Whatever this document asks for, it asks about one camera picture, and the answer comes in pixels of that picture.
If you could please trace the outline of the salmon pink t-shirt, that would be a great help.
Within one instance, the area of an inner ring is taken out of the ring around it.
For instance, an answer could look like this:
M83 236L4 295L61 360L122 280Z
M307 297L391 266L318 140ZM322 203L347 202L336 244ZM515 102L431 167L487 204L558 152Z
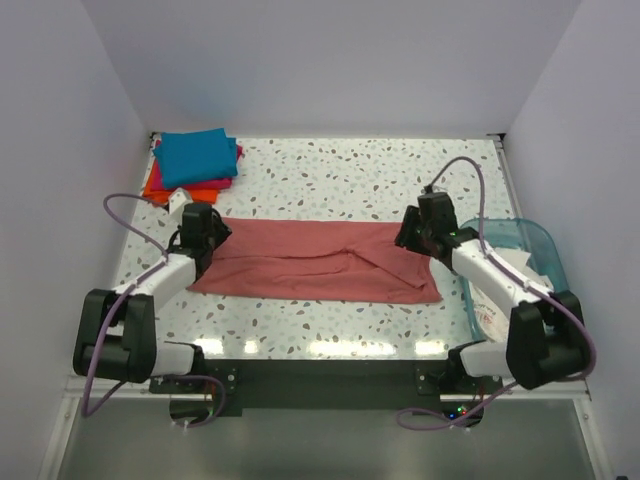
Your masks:
M397 222L229 218L231 236L192 286L200 294L435 304L430 259L395 245Z

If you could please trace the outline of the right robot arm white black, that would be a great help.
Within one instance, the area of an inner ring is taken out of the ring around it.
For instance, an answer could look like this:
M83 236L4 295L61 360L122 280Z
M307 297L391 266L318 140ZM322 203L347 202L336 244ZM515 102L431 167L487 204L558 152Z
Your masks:
M594 370L596 349L577 296L526 277L497 254L482 229L460 227L448 194L419 196L406 209L395 244L466 278L508 320L504 341L476 341L449 351L443 376L452 390L469 392L490 376L533 390L582 380Z

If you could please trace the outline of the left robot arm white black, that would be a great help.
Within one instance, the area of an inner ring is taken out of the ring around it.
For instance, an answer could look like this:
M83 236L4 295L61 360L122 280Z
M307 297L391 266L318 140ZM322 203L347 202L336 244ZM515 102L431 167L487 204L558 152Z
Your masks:
M189 203L168 249L149 269L112 290L93 289L84 299L72 365L86 378L143 383L171 376L185 392L207 380L202 349L161 343L156 313L199 280L213 252L231 235L219 213L206 203Z

